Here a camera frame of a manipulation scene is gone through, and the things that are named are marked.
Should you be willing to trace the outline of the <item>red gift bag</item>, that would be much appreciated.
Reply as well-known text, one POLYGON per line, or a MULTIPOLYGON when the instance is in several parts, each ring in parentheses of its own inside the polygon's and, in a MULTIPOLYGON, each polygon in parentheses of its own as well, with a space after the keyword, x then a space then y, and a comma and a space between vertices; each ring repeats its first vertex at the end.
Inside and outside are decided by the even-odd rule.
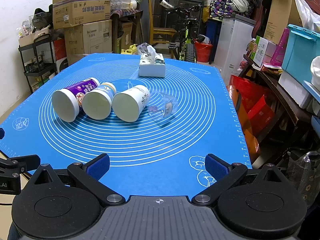
POLYGON ((274 96, 269 88, 235 75, 230 76, 226 88, 233 101, 253 163, 260 155, 257 136, 275 116, 271 108, 274 96))

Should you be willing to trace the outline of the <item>clear plastic cup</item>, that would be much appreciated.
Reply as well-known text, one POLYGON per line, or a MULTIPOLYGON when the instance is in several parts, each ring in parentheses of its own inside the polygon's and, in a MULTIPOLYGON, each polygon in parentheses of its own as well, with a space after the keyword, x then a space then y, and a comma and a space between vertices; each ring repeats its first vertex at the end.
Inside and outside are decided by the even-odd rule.
POLYGON ((178 111, 178 100, 169 94, 155 91, 151 93, 148 114, 154 122, 170 120, 178 111))

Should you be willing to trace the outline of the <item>red bucket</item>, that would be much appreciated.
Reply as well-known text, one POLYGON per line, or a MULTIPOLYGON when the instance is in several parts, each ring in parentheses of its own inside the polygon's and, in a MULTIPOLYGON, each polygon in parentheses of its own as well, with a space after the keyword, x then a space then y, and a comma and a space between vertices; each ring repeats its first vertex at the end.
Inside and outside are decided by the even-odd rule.
POLYGON ((196 49, 196 58, 199 62, 209 62, 210 53, 212 50, 212 44, 205 44, 195 41, 194 46, 196 49))

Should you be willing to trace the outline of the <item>blue white paper cup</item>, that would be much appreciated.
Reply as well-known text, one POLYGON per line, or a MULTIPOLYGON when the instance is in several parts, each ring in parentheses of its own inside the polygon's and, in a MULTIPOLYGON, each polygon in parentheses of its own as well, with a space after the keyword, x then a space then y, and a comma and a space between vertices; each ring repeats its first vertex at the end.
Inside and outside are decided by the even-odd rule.
POLYGON ((82 100, 84 113, 94 120, 106 119, 111 113, 112 100, 116 92, 114 84, 102 83, 84 96, 82 100))

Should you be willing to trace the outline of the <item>black shelf cart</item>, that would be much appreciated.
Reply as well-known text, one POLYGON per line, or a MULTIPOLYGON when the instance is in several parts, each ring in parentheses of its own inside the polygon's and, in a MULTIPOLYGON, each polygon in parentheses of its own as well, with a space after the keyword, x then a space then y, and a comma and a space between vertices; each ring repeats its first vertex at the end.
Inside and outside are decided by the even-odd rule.
POLYGON ((31 44, 25 46, 18 46, 18 51, 20 53, 21 62, 23 65, 23 74, 27 80, 29 90, 31 93, 34 92, 32 85, 30 83, 29 77, 39 77, 41 83, 44 85, 44 74, 49 72, 53 74, 56 72, 56 63, 54 60, 54 47, 53 47, 53 39, 50 33, 42 32, 36 38, 33 39, 31 44), (38 52, 38 47, 48 44, 49 45, 49 54, 51 57, 50 62, 46 62, 43 59, 43 55, 38 52), (24 61, 23 52, 32 50, 33 57, 30 60, 30 63, 24 61))

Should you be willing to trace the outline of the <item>green white carton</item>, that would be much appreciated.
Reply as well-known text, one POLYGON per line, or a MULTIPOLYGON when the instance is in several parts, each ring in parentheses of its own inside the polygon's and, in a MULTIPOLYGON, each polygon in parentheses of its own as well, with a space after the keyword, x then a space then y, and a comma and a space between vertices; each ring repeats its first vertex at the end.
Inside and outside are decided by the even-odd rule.
POLYGON ((263 37, 257 36, 255 39, 253 50, 250 54, 250 59, 259 68, 263 65, 263 60, 267 51, 268 44, 269 40, 263 37))

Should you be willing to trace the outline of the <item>wooden chair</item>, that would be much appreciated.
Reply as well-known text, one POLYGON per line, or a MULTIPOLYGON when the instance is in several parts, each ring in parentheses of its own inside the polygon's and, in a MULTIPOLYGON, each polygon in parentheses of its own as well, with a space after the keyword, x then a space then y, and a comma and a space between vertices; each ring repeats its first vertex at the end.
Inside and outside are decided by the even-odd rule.
POLYGON ((177 33, 173 28, 154 27, 152 1, 148 0, 149 9, 149 44, 169 44, 170 39, 177 33))

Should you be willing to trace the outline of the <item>white tissue box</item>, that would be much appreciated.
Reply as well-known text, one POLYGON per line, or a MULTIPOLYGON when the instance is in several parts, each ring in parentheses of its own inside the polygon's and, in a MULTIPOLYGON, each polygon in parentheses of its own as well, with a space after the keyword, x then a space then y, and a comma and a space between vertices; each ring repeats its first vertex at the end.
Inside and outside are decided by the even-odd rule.
POLYGON ((162 54, 158 54, 153 46, 142 43, 137 47, 140 55, 140 77, 165 77, 165 61, 162 54))

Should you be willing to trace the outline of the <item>light blue storage bin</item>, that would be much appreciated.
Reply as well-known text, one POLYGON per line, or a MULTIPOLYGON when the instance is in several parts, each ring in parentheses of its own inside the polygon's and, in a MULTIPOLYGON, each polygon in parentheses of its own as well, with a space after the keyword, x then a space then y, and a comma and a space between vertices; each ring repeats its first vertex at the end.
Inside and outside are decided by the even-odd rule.
POLYGON ((319 56, 319 33, 303 27, 289 24, 289 38, 286 46, 282 69, 289 73, 301 85, 311 82, 312 60, 319 56))

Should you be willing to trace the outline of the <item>black bicycle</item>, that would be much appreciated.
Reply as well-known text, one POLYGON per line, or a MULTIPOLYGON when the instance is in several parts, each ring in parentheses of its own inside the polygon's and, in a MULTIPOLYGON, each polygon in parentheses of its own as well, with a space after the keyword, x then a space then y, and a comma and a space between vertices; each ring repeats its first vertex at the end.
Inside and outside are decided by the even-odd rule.
POLYGON ((165 9, 167 14, 178 16, 177 33, 167 44, 171 57, 180 61, 197 62, 194 42, 199 32, 200 20, 194 18, 192 13, 202 11, 204 5, 196 4, 188 9, 183 9, 182 7, 175 7, 165 0, 155 1, 159 1, 159 5, 165 9))

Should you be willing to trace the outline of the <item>top cardboard box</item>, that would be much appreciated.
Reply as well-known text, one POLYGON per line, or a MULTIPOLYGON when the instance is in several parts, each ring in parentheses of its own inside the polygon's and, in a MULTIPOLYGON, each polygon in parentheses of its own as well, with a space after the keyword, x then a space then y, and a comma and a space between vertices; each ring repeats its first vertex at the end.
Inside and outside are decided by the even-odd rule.
POLYGON ((108 20, 111 0, 53 0, 54 29, 108 20))

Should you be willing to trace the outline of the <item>lower cardboard box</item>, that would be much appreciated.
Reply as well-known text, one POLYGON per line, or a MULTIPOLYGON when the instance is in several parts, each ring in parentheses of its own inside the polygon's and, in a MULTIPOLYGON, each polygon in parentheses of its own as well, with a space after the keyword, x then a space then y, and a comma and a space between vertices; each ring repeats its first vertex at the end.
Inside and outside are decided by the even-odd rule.
POLYGON ((88 54, 112 53, 112 20, 66 28, 64 36, 69 65, 88 54))

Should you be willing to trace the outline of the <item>purple paper cup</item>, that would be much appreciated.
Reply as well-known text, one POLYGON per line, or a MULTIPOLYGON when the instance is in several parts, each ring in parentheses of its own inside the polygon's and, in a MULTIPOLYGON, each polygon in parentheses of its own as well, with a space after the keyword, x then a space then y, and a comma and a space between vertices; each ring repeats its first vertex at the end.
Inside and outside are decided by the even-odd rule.
POLYGON ((82 110, 84 96, 99 85, 96 78, 90 77, 56 90, 52 94, 52 106, 57 116, 64 122, 73 122, 82 110))

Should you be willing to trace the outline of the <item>white chest freezer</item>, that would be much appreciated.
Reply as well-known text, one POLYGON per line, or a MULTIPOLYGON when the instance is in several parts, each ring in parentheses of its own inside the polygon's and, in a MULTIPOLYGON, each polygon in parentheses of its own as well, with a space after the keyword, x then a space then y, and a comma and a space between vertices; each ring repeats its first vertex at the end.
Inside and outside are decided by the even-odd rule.
POLYGON ((222 20, 219 41, 214 57, 214 66, 220 71, 225 85, 231 75, 241 72, 240 63, 252 40, 252 30, 256 22, 241 15, 222 20))

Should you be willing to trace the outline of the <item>tall brown cardboard box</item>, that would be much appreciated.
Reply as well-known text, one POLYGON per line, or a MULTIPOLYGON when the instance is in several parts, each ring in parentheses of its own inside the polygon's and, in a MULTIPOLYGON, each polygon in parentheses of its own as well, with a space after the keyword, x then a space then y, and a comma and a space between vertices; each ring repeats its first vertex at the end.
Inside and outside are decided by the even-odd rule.
POLYGON ((264 38, 278 44, 289 24, 302 27, 295 0, 272 0, 264 38))

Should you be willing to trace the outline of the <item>dark wooden side table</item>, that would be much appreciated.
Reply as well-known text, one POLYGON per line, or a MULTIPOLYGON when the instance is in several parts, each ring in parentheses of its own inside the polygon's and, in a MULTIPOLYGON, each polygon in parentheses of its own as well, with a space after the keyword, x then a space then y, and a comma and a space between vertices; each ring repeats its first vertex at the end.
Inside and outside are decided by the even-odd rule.
POLYGON ((239 76, 269 88, 273 97, 280 104, 279 109, 283 111, 280 117, 286 119, 288 124, 293 126, 294 129, 312 129, 312 115, 298 106, 285 89, 281 87, 278 80, 265 72, 253 68, 254 62, 246 54, 243 57, 248 65, 244 67, 239 76))

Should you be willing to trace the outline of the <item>blue silicone baking mat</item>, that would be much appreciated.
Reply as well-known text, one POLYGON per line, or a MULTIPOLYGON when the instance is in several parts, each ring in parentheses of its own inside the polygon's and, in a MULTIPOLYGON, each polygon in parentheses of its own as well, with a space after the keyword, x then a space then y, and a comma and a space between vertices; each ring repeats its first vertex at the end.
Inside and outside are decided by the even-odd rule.
POLYGON ((1 124, 8 157, 36 154, 53 168, 109 156, 101 183, 130 196, 193 197, 216 179, 213 154, 251 166, 219 71, 165 59, 165 76, 140 74, 135 55, 92 54, 48 81, 1 124))

